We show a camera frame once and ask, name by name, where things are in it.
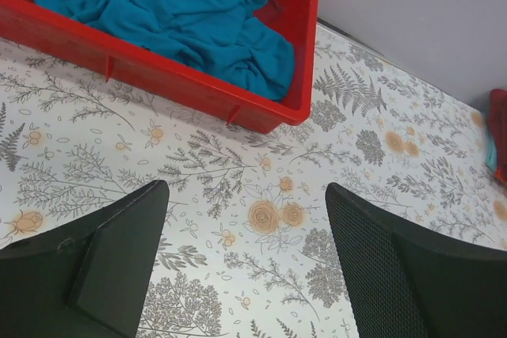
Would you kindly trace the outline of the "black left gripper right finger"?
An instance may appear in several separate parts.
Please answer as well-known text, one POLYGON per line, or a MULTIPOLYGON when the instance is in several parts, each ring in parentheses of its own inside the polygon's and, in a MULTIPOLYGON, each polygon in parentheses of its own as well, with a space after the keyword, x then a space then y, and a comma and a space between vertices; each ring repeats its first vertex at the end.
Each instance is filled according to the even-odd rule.
POLYGON ((506 253, 439 234, 336 183, 326 209, 361 337, 504 337, 506 253))

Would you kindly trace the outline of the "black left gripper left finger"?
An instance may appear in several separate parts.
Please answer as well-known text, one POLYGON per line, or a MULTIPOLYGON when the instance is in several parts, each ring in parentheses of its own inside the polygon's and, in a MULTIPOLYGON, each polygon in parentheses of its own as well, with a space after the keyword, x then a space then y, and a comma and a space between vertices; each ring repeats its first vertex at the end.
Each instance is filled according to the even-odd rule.
POLYGON ((170 197, 154 180, 1 250, 3 337, 133 337, 170 197))

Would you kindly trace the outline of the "teal blue t-shirt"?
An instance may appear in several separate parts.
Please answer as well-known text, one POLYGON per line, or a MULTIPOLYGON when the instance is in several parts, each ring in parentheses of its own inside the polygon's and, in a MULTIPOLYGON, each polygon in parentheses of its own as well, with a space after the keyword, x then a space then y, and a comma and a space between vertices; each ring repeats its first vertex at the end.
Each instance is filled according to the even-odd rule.
POLYGON ((272 101, 288 93, 293 46, 256 16, 268 0, 34 0, 272 101))

